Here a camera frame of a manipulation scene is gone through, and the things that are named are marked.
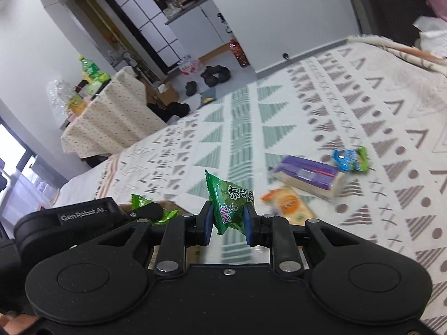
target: black shoe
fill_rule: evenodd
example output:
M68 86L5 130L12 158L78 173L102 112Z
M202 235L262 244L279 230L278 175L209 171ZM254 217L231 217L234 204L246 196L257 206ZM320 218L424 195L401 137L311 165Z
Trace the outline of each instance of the black shoe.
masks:
M207 66L205 72L209 74L230 73L230 69L225 66Z
M189 105L186 103L179 103L179 102L171 102L166 107L166 111L169 112L172 116L176 115L180 118L183 118L191 112L191 109L189 108Z
M195 95L197 92L197 83L196 82L187 82L186 84L186 95L188 97L191 97L192 95Z
M169 118L171 118L173 115L167 109L161 109L156 104L148 103L148 108L152 112L154 112L158 117L160 117L163 120L163 122L169 121Z
M226 81L229 81L230 78L231 78L231 73L229 70L228 70L228 72L227 71L219 72L217 75L217 80L219 83L225 83Z
M208 73L206 70L200 75L204 80L205 84L209 86L209 88L213 88L219 83L219 80L214 76Z

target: door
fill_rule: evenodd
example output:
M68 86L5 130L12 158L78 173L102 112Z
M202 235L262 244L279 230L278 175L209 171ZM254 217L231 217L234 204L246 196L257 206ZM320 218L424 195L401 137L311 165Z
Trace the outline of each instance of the door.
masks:
M224 44L200 6L180 16L169 26L194 58L203 57Z
M188 53L154 0L106 0L164 73Z
M221 19L217 17L217 14L220 14L216 4L213 0L205 1L202 5L200 5L203 13L206 17L211 21L216 32L219 34L220 38L224 43L229 43L231 40L231 34L227 33L225 30L225 25L222 24Z

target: table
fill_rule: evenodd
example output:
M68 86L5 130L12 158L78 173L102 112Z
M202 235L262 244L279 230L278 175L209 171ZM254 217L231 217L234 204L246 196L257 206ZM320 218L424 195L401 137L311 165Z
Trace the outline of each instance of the table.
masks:
M61 136L63 152L81 159L117 154L166 127L146 106L144 84L124 70L76 118Z

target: plastic bag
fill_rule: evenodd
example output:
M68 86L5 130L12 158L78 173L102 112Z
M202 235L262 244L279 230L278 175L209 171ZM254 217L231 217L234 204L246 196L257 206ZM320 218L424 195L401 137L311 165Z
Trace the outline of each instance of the plastic bag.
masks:
M191 75L203 68L203 64L199 59L191 58L191 55L184 57L178 64L183 75Z
M140 195L136 195L136 194L132 194L132 200L131 200L131 204L132 204L132 210L141 208L147 204L152 203L152 200L146 199ZM178 214L178 210L167 210L163 208L163 216L156 221L152 222L153 226L162 226L164 224L167 224L169 220L171 220L172 218L175 218Z
M262 196L261 200L272 205L292 225L303 226L307 219L315 218L314 213L307 207L301 196L297 195L289 186L271 190Z
M231 227L245 235L243 216L245 203L253 202L253 191L223 181L205 170L206 185L213 202L214 225L219 235Z
M332 155L340 170L366 172L369 169L366 148L334 150Z

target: green candy wrapper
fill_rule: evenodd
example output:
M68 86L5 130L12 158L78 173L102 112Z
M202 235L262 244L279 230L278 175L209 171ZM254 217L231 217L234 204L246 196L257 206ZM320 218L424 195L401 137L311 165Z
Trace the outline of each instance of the green candy wrapper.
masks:
M152 203L152 200L146 199L140 195L132 194L132 200L131 200L132 210L141 208L142 206L145 206L149 203ZM153 221L152 225L153 226L162 226L164 224L167 224L167 222L170 219L175 218L177 216L177 214L178 214L178 210L169 211L169 210L163 208L163 216L159 220Z
M229 181L223 181L205 170L206 186L213 202L214 225L219 235L227 228L233 228L245 235L243 207L253 202L253 191L241 188Z

